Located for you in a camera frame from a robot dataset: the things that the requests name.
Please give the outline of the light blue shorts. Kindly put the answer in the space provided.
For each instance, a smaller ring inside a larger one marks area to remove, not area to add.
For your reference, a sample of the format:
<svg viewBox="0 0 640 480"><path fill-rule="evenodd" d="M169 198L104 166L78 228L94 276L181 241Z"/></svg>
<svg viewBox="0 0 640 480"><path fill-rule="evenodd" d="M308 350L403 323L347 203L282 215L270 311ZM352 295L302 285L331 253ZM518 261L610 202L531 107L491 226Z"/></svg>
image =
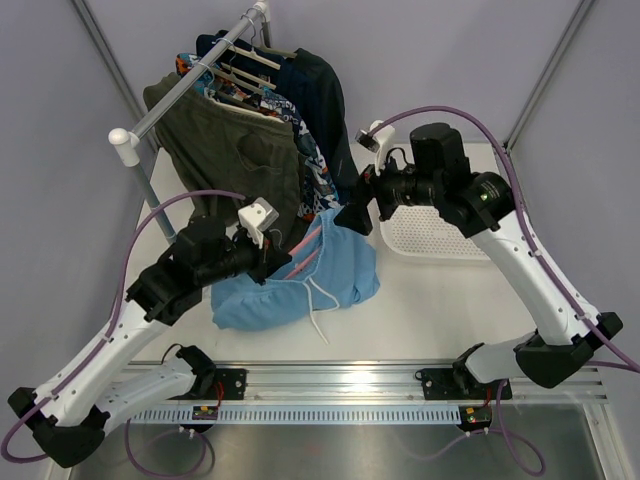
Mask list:
<svg viewBox="0 0 640 480"><path fill-rule="evenodd" d="M318 311L346 309L376 295L380 287L376 251L364 236L334 223L339 212L326 210L315 217L305 236L322 226L320 251L293 279L284 279L294 266L291 259L264 285L256 284L247 274L213 285L213 322L221 329L250 332L305 317L316 324Z"/></svg>

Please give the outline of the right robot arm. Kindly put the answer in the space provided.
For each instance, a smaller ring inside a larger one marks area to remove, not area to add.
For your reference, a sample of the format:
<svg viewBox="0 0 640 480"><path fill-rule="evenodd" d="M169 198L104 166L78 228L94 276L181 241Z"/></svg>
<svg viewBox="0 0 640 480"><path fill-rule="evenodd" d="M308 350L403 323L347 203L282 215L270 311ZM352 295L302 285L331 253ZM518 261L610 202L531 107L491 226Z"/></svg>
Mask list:
<svg viewBox="0 0 640 480"><path fill-rule="evenodd" d="M599 311L545 257L528 215L516 205L515 186L497 173L472 171L458 130L441 122L414 129L413 161L404 168L391 157L394 134L382 121L359 134L358 143L376 160L361 173L335 224L367 236L370 202L377 203L382 222L401 206L435 208L498 267L536 325L522 338L479 343L461 354L452 365L456 391L474 397L517 376L551 389L572 376L622 329L619 316Z"/></svg>

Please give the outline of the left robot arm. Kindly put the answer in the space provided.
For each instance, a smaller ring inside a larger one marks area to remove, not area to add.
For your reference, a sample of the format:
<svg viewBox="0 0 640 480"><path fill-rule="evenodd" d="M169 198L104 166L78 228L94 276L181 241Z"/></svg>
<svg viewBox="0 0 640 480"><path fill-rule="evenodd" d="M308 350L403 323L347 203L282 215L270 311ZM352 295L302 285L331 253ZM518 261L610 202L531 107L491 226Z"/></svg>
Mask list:
<svg viewBox="0 0 640 480"><path fill-rule="evenodd" d="M8 403L45 457L69 468L90 457L119 425L174 397L201 399L216 384L216 365L198 347L181 348L155 369L122 384L114 377L152 340L203 299L204 288L249 275L262 284L290 262L269 234L246 228L228 237L224 223L200 217L144 269L112 318L49 382L20 387Z"/></svg>

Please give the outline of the pink hanger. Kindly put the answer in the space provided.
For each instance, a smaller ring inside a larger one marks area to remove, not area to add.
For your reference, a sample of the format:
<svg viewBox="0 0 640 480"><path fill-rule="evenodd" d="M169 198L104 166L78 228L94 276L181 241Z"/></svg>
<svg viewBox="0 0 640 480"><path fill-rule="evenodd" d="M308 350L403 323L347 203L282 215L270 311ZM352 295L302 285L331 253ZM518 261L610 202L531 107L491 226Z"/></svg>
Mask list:
<svg viewBox="0 0 640 480"><path fill-rule="evenodd" d="M320 251L322 230L322 226L317 226L289 252L290 256L294 260L294 266L285 275L285 280L291 280L301 274L318 255Z"/></svg>

